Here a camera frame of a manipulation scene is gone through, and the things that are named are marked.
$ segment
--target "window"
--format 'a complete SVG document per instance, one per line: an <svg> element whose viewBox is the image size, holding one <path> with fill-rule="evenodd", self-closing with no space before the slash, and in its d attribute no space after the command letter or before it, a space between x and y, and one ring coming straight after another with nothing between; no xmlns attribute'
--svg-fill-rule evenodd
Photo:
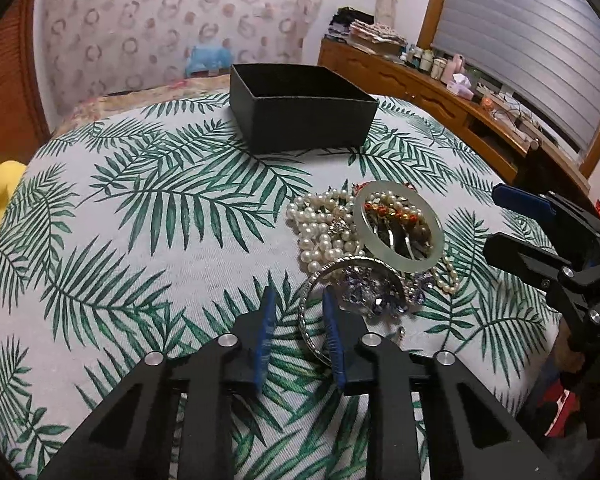
<svg viewBox="0 0 600 480"><path fill-rule="evenodd" d="M445 0L433 46L511 86L580 148L600 124L600 19L586 0Z"/></svg>

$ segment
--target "tablecloth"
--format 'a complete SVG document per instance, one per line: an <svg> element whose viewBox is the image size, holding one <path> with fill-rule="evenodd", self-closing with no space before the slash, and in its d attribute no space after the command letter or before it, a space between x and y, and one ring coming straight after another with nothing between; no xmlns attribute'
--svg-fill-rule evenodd
<svg viewBox="0 0 600 480"><path fill-rule="evenodd" d="M482 247L497 231L549 243L494 205L499 177L452 132L407 102L378 101L360 149L250 155L220 92L94 121L39 150L0 228L0 446L24 478L145 354L196 351L266 285L280 295L278 326L261 396L232 402L236 478L363 478L367 398L342 397L307 355L296 328L306 273L283 213L295 195L369 180L417 188L461 279L456 295L428 292L402 319L402 348L456 352L515 413L559 315L489 267ZM419 420L427 477L425 430Z"/></svg>

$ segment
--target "blue object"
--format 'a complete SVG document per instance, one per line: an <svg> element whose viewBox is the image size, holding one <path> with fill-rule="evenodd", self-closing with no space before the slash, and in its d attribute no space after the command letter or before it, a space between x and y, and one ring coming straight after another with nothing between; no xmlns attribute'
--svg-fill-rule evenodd
<svg viewBox="0 0 600 480"><path fill-rule="evenodd" d="M228 48L223 46L195 46L185 67L185 76L191 77L195 72L230 68L233 62L234 56Z"/></svg>
<svg viewBox="0 0 600 480"><path fill-rule="evenodd" d="M555 218L554 208L547 199L527 193L517 187L498 184L491 191L491 197L495 205L538 222L549 223Z"/></svg>
<svg viewBox="0 0 600 480"><path fill-rule="evenodd" d="M327 348L331 359L331 373L336 379L340 390L344 389L347 382L344 373L344 349L340 340L340 332L335 319L336 310L339 309L333 287L327 286L322 294L322 320L326 332Z"/></svg>
<svg viewBox="0 0 600 480"><path fill-rule="evenodd" d="M256 391L260 393L262 385L267 377L269 357L271 356L271 340L276 329L276 291L268 286L264 290L264 320L258 330L258 339L253 356L254 384Z"/></svg>

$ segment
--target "pink bottle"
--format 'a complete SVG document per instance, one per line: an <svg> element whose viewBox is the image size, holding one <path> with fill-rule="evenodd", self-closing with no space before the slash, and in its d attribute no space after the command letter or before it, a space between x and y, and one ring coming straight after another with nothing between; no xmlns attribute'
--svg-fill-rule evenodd
<svg viewBox="0 0 600 480"><path fill-rule="evenodd" d="M456 54L453 59L450 59L446 63L445 71L442 73L440 81L445 85L449 84L454 74L459 73L464 65L464 59L460 54Z"/></svg>

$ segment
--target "metal bolt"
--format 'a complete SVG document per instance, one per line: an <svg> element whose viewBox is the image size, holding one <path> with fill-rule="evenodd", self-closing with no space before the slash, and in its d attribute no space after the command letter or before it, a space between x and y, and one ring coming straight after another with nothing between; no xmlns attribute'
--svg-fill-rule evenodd
<svg viewBox="0 0 600 480"><path fill-rule="evenodd" d="M378 346L382 342L382 338L378 334L369 332L362 336L362 344L366 346Z"/></svg>
<svg viewBox="0 0 600 480"><path fill-rule="evenodd" d="M442 352L438 352L436 355L436 359L441 365L449 366L456 362L456 356L447 350L443 350Z"/></svg>
<svg viewBox="0 0 600 480"><path fill-rule="evenodd" d="M164 360L164 355L161 352L149 352L144 356L145 364L149 366L157 366Z"/></svg>
<svg viewBox="0 0 600 480"><path fill-rule="evenodd" d="M224 346L229 348L230 346L235 345L238 342L238 336L234 334L222 334L218 338L218 344L220 346Z"/></svg>

